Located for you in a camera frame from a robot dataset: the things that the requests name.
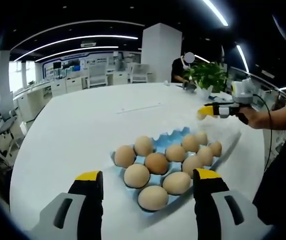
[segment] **black shirt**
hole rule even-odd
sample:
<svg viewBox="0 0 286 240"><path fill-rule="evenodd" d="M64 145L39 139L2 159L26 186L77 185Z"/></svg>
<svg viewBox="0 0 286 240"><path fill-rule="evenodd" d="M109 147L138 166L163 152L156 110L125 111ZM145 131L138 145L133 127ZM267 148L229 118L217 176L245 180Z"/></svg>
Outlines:
<svg viewBox="0 0 286 240"><path fill-rule="evenodd" d="M286 142L264 173L253 203L265 224L286 232Z"/></svg>
<svg viewBox="0 0 286 240"><path fill-rule="evenodd" d="M183 77L184 68L181 58L175 59L172 64L172 83L182 83L174 78L175 75Z"/></svg>

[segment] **white cabinet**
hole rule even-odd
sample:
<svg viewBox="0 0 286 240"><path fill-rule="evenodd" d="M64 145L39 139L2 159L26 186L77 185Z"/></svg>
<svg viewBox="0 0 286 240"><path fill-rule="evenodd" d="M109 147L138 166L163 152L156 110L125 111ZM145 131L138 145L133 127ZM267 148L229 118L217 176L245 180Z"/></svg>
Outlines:
<svg viewBox="0 0 286 240"><path fill-rule="evenodd" d="M128 83L128 73L126 71L116 71L113 73L113 85Z"/></svg>
<svg viewBox="0 0 286 240"><path fill-rule="evenodd" d="M24 122L35 120L45 106L43 90L37 90L16 99Z"/></svg>
<svg viewBox="0 0 286 240"><path fill-rule="evenodd" d="M60 96L67 93L65 79L54 80L51 82L51 89L53 97Z"/></svg>
<svg viewBox="0 0 286 240"><path fill-rule="evenodd" d="M66 80L67 93L83 90L83 82L81 77Z"/></svg>

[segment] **ceiling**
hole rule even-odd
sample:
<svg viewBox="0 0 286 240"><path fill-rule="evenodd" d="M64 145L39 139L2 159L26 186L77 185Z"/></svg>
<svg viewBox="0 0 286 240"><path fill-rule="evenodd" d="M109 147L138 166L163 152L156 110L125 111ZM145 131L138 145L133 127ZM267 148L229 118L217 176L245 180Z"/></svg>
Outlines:
<svg viewBox="0 0 286 240"><path fill-rule="evenodd" d="M242 60L235 51L236 43L240 44L251 72L259 74L261 69L264 69L276 76L271 79L275 85L286 85L286 34L282 35L279 30L282 28L286 33L286 1L282 4L264 0L211 2L225 17L229 23L228 27L222 25L202 0L169 0L166 3L163 0L101 3L88 1L81 4L60 1L56 5L38 4L29 8L27 5L12 4L6 6L10 17L4 18L2 49L12 50L11 60L15 60L28 51L63 39L90 35L123 35L138 39L99 37L91 40L96 42L97 46L119 46L119 50L138 52L142 45L143 30L156 23L164 23L183 32L185 49L212 61L223 46L225 55L230 55L227 58L229 63L244 69ZM95 22L71 24L94 20ZM21 43L50 28L54 29ZM88 39L51 45L21 60L34 61L55 53L78 49L84 40Z"/></svg>

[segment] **human hand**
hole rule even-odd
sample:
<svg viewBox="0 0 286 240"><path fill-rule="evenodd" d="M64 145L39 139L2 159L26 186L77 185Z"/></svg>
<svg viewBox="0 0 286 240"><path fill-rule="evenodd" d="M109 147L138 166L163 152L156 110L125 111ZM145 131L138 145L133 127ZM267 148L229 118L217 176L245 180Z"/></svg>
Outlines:
<svg viewBox="0 0 286 240"><path fill-rule="evenodd" d="M244 114L244 116L247 118L248 120L248 125L251 128L254 129L258 129L258 120L259 120L259 112L257 112L255 109L253 109L252 107L242 107L239 110L239 113Z"/></svg>

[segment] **potted plant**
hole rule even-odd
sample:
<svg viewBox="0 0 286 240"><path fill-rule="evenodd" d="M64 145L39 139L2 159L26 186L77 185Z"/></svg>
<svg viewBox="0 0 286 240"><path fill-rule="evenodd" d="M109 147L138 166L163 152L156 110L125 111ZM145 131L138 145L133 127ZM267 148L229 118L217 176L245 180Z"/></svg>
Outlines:
<svg viewBox="0 0 286 240"><path fill-rule="evenodd" d="M190 69L185 70L184 77L192 79L197 85L197 94L203 99L207 99L211 92L219 93L224 90L228 79L226 75L222 67L215 62L199 62Z"/></svg>
<svg viewBox="0 0 286 240"><path fill-rule="evenodd" d="M30 81L29 83L28 83L28 86L31 86L31 85L33 85L35 83L35 81Z"/></svg>

